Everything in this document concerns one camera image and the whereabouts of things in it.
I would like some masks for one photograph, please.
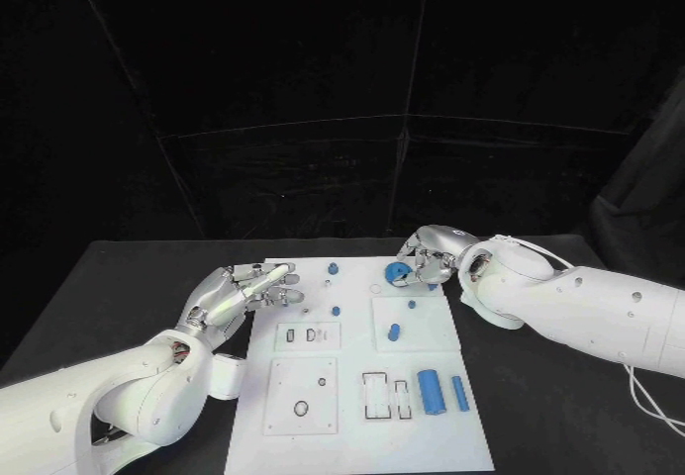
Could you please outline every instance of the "circular hole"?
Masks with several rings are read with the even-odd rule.
[[[294,407],[296,415],[301,417],[307,413],[309,410],[310,410],[309,404],[304,401],[298,401]]]

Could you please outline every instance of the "blue part in gripper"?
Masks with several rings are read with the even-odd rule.
[[[464,385],[461,384],[461,377],[453,376],[454,392],[457,393],[457,403],[460,403],[460,410],[464,413],[469,410],[467,393],[464,392]]]
[[[391,341],[397,341],[398,337],[399,337],[399,326],[397,324],[392,324],[389,326],[388,339]]]
[[[411,267],[404,262],[392,262],[385,267],[385,280],[392,285],[395,279],[411,272]]]
[[[417,376],[425,414],[437,416],[447,411],[443,390],[440,389],[438,373],[434,369],[425,369],[418,372]]]

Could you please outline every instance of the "white cable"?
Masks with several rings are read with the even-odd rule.
[[[666,415],[663,414],[663,411],[660,410],[656,402],[653,401],[652,397],[649,396],[649,393],[646,392],[646,389],[643,388],[642,384],[639,383],[637,381],[637,378],[634,377],[634,367],[633,366],[627,366],[626,364],[623,365],[624,367],[624,370],[627,371],[627,375],[629,375],[629,387],[630,387],[630,395],[632,395],[632,399],[634,400],[634,403],[637,405],[637,407],[653,417],[653,418],[658,418],[658,419],[662,419],[666,423],[668,423],[668,426],[678,432],[679,435],[682,435],[685,437],[685,432],[673,425],[673,424],[678,424],[679,426],[685,426],[685,423],[681,422],[681,421],[676,421],[675,419],[671,419],[669,417],[666,417]],[[656,412],[659,414],[655,414],[652,411],[649,411],[639,403],[637,401],[637,397],[634,395],[634,384],[637,385],[637,388],[639,390],[642,391],[642,394],[645,395],[645,398],[646,400],[649,401],[653,409],[656,410]]]
[[[574,267],[574,265],[571,264],[571,262],[568,262],[568,260],[564,260],[554,252],[549,252],[549,250],[547,250],[538,244],[534,244],[532,242],[528,242],[526,240],[519,239],[518,237],[506,236],[505,238],[508,238],[509,240],[513,240],[519,244],[523,244],[526,247],[536,250],[539,253],[547,254],[551,257],[554,257],[570,269]]]

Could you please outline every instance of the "black table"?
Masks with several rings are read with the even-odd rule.
[[[529,237],[574,264],[603,266],[581,237]],[[94,242],[0,372],[4,386],[137,346],[176,324],[186,298],[222,265],[265,257],[394,255],[404,239]],[[496,328],[444,285],[496,473],[685,473],[685,439],[645,415],[623,368]],[[7,318],[20,318],[11,308]],[[245,356],[251,321],[221,347]],[[645,374],[666,414],[685,413],[685,381]],[[209,398],[186,437],[120,473],[222,474],[235,401]]]

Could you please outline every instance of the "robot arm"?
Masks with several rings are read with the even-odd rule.
[[[461,301],[499,327],[528,324],[593,356],[685,377],[685,293],[636,277],[574,267],[513,237],[487,241],[444,226],[422,227],[398,253],[415,250],[405,282],[443,282],[457,273]],[[555,270],[554,256],[567,269]]]
[[[219,268],[193,291],[177,326],[140,347],[0,390],[0,462],[13,474],[111,474],[172,444],[206,396],[238,397],[244,360],[212,351],[245,311],[304,300],[294,264]],[[91,440],[91,419],[110,424]]]

